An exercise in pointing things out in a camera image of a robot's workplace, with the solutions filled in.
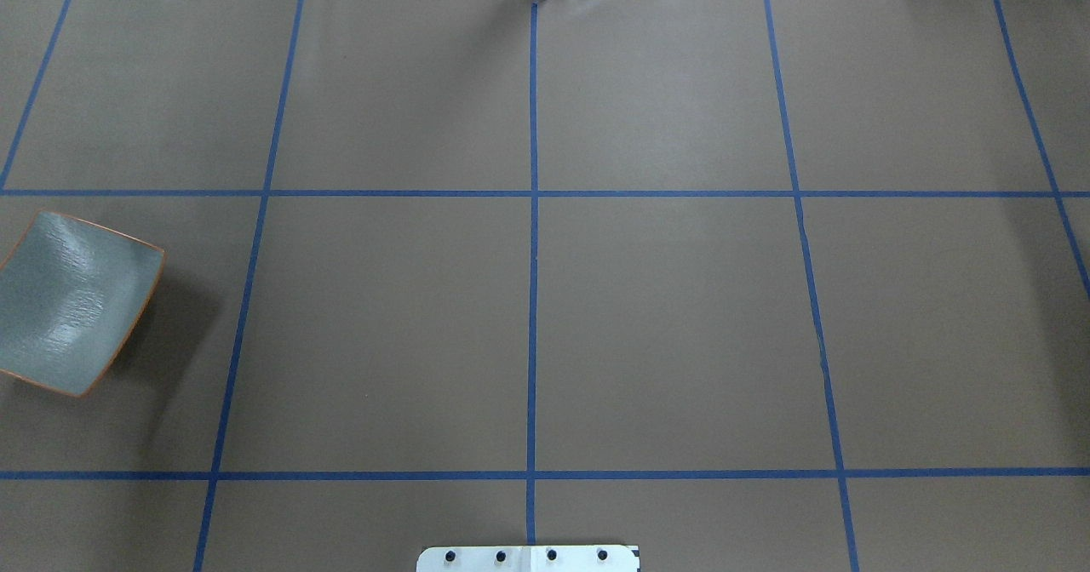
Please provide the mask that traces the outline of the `grey square plate orange rim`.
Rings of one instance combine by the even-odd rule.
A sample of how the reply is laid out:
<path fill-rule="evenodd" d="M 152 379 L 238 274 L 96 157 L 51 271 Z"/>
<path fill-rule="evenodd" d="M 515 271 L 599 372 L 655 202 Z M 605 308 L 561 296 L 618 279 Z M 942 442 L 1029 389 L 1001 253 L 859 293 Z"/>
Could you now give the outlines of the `grey square plate orange rim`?
<path fill-rule="evenodd" d="M 40 210 L 1 270 L 1 368 L 85 397 L 152 303 L 166 251 L 68 214 Z"/>

